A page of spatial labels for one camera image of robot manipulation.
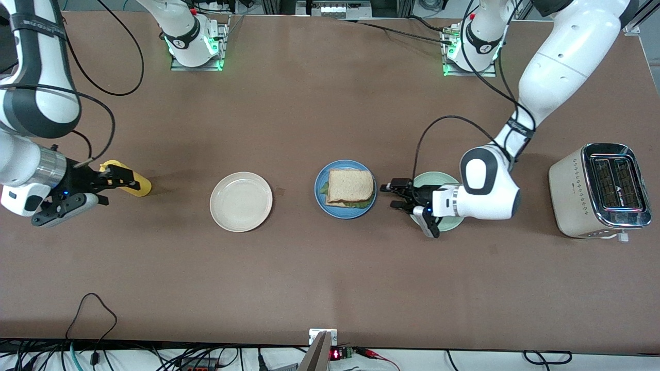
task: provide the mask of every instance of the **beige plate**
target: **beige plate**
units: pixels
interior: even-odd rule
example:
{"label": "beige plate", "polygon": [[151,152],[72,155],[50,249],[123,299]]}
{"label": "beige plate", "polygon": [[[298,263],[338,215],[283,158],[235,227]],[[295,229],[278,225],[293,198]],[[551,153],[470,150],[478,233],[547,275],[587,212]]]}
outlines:
{"label": "beige plate", "polygon": [[211,216],[231,232],[257,228],[273,207],[273,192],[257,174],[237,172],[221,180],[211,194]]}

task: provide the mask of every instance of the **blue plate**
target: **blue plate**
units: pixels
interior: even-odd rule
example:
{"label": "blue plate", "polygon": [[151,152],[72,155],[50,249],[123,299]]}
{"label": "blue plate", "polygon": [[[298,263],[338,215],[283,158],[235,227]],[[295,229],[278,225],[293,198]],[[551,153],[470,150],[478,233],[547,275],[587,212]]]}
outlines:
{"label": "blue plate", "polygon": [[357,161],[353,160],[338,160],[329,163],[326,165],[323,170],[319,173],[319,175],[316,177],[316,182],[314,182],[314,195],[316,196],[316,202],[319,203],[319,206],[323,211],[326,213],[332,215],[335,218],[339,219],[354,219],[357,217],[361,217],[371,209],[372,206],[374,206],[374,203],[376,202],[376,196],[378,194],[378,188],[377,188],[377,183],[376,179],[374,178],[374,199],[372,202],[369,204],[369,206],[365,207],[364,209],[359,209],[357,207],[337,207],[337,206],[328,206],[325,204],[325,195],[322,194],[321,188],[325,183],[327,183],[328,178],[330,177],[330,169],[357,169],[357,170],[366,170],[367,167]]}

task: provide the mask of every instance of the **bread slice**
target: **bread slice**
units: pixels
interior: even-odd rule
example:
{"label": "bread slice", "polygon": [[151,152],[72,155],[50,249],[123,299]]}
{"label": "bread slice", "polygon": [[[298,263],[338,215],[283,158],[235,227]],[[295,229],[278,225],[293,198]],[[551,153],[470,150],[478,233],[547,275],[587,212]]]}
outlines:
{"label": "bread slice", "polygon": [[327,202],[360,202],[374,194],[371,173],[356,169],[330,169]]}
{"label": "bread slice", "polygon": [[336,206],[336,207],[350,207],[350,206],[346,205],[345,203],[343,203],[341,201],[329,202],[327,197],[325,198],[325,204],[328,205],[328,206]]}

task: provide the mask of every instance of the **toaster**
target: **toaster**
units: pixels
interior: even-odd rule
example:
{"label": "toaster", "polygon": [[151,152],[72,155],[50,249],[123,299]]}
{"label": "toaster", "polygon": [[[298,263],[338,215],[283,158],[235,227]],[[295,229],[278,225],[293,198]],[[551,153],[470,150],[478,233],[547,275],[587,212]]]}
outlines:
{"label": "toaster", "polygon": [[585,145],[552,165],[548,180],[557,226],[567,236],[627,242],[627,230],[651,222],[644,179],[626,145]]}

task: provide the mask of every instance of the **light green plate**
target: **light green plate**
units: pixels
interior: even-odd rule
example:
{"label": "light green plate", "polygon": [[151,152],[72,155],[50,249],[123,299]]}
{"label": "light green plate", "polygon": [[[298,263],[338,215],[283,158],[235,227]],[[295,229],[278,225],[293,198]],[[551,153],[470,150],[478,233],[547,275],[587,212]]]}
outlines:
{"label": "light green plate", "polygon": [[[414,177],[414,186],[421,187],[427,184],[438,184],[444,185],[447,183],[458,183],[458,181],[451,175],[445,174],[443,172],[425,172]],[[438,229],[440,232],[447,232],[458,227],[458,224],[461,224],[463,217],[444,217],[442,221],[438,224]]]}

